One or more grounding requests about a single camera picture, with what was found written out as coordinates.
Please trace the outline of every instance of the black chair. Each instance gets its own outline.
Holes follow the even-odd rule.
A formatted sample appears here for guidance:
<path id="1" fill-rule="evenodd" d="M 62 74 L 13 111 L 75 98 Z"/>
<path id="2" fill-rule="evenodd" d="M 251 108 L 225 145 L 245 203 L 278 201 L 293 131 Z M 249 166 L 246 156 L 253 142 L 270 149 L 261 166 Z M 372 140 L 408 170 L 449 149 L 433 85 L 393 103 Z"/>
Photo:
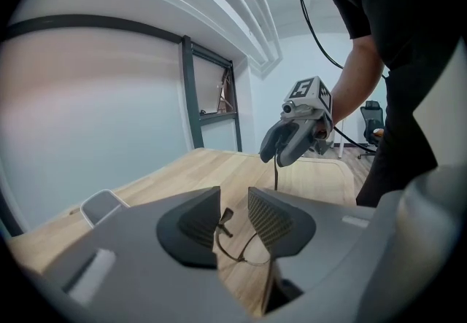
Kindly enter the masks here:
<path id="1" fill-rule="evenodd" d="M 381 137 L 373 134 L 374 129 L 384 128 L 384 121 L 382 119 L 382 108 L 379 106 L 377 101 L 367 101 L 365 106 L 360 107 L 362 112 L 363 119 L 365 120 L 365 131 L 363 135 L 365 136 L 368 145 L 374 145 L 378 147 Z M 362 156 L 375 156 L 375 152 L 365 152 L 362 155 L 358 155 L 358 159 L 361 159 Z"/>

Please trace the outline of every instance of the wooden table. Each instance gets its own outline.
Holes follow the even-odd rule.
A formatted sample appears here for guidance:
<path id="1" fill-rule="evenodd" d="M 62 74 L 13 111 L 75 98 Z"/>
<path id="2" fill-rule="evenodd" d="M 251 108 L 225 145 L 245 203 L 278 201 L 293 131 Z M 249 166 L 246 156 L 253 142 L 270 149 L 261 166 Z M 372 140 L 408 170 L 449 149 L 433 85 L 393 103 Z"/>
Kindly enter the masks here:
<path id="1" fill-rule="evenodd" d="M 221 210 L 234 211 L 227 228 L 233 238 L 222 236 L 223 246 L 238 255 L 255 232 L 247 216 L 247 189 L 250 186 L 274 189 L 274 164 L 264 164 L 258 155 L 195 149 L 170 165 L 114 192 L 130 206 L 148 203 L 178 193 L 219 185 Z M 355 205 L 353 175 L 338 160 L 300 158 L 292 166 L 279 168 L 278 190 L 304 198 Z M 12 238 L 9 246 L 18 262 L 39 272 L 90 230 L 79 211 L 60 217 L 30 233 Z M 261 314 L 269 264 L 254 266 L 235 263 L 218 249 L 220 278 L 253 315 Z M 246 258 L 263 262 L 269 258 L 258 237 L 249 245 Z"/>

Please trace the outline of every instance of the white cylindrical wall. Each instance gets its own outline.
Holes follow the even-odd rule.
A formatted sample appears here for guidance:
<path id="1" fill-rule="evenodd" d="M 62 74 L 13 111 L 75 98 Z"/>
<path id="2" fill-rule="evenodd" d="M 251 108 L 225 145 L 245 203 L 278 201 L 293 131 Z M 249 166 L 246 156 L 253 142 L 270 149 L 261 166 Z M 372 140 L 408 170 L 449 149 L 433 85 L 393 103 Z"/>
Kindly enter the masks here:
<path id="1" fill-rule="evenodd" d="M 179 62 L 177 44 L 97 28 L 3 44 L 3 191 L 26 230 L 190 149 Z"/>

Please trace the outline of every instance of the white wall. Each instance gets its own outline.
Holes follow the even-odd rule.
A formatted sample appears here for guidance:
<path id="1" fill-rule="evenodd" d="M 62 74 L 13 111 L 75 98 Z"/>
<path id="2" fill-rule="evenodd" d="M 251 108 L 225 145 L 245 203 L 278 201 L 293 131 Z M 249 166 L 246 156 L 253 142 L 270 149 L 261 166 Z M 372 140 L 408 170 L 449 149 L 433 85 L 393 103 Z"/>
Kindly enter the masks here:
<path id="1" fill-rule="evenodd" d="M 256 94 L 253 94 L 252 89 L 254 81 L 258 81 L 248 66 L 248 60 L 233 61 L 233 69 L 235 75 L 235 88 L 237 99 L 237 112 L 239 114 L 240 133 L 242 135 L 242 150 L 245 153 L 258 153 L 259 149 L 256 146 L 256 122 L 255 106 L 253 101 Z"/>
<path id="2" fill-rule="evenodd" d="M 235 121 L 224 120 L 201 126 L 204 148 L 221 151 L 238 150 L 236 145 Z"/>
<path id="3" fill-rule="evenodd" d="M 352 48 L 348 34 L 318 34 L 318 39 L 335 61 L 341 65 L 345 63 Z M 257 150 L 267 130 L 279 120 L 284 97 L 296 81 L 319 76 L 331 90 L 341 74 L 341 69 L 328 61 L 309 34 L 281 39 L 280 44 L 284 55 L 282 62 L 266 78 L 252 79 Z M 378 101 L 385 110 L 386 87 L 383 79 L 368 99 Z M 363 117 L 357 109 L 346 119 L 344 132 L 351 139 L 364 143 L 364 128 Z"/>
<path id="4" fill-rule="evenodd" d="M 179 61 L 177 44 L 106 29 L 3 44 L 2 179 L 25 229 L 190 149 Z"/>

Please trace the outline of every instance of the small string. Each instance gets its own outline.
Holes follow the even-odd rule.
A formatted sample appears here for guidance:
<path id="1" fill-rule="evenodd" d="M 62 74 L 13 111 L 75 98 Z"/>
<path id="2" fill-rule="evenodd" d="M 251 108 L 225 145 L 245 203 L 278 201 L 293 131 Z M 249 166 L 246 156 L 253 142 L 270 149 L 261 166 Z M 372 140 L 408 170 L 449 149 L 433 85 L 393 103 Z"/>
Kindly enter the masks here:
<path id="1" fill-rule="evenodd" d="M 274 191 L 277 191 L 278 181 L 279 181 L 279 172 L 277 170 L 276 153 L 274 153 Z"/>
<path id="2" fill-rule="evenodd" d="M 233 255 L 229 254 L 225 249 L 224 247 L 222 246 L 222 244 L 220 243 L 220 239 L 219 239 L 219 231 L 216 230 L 216 233 L 215 233 L 215 241 L 216 241 L 216 244 L 217 246 L 219 247 L 220 251 L 225 254 L 227 257 L 229 257 L 231 260 L 235 261 L 235 262 L 238 262 L 238 263 L 241 263 L 241 262 L 245 262 L 247 263 L 248 265 L 251 265 L 251 266 L 262 266 L 262 265 L 265 265 L 266 263 L 269 262 L 269 260 L 265 261 L 265 262 L 251 262 L 249 260 L 247 260 L 244 256 L 244 253 L 245 251 L 247 250 L 247 247 L 250 245 L 251 241 L 254 239 L 254 237 L 258 234 L 258 233 L 254 233 L 252 235 L 252 237 L 247 241 L 247 243 L 244 245 L 242 251 L 240 252 L 240 255 L 238 257 L 234 257 Z"/>

